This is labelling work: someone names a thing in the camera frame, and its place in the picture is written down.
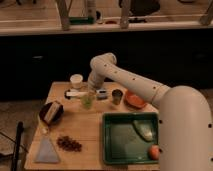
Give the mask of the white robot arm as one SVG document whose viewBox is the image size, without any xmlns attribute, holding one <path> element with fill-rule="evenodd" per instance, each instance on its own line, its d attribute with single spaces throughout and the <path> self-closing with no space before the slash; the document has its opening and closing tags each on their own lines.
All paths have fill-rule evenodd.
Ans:
<svg viewBox="0 0 213 171">
<path fill-rule="evenodd" d="M 109 78 L 159 111 L 160 171 L 213 171 L 213 114 L 206 98 L 189 86 L 169 87 L 116 66 L 112 53 L 91 59 L 88 87 Z"/>
</svg>

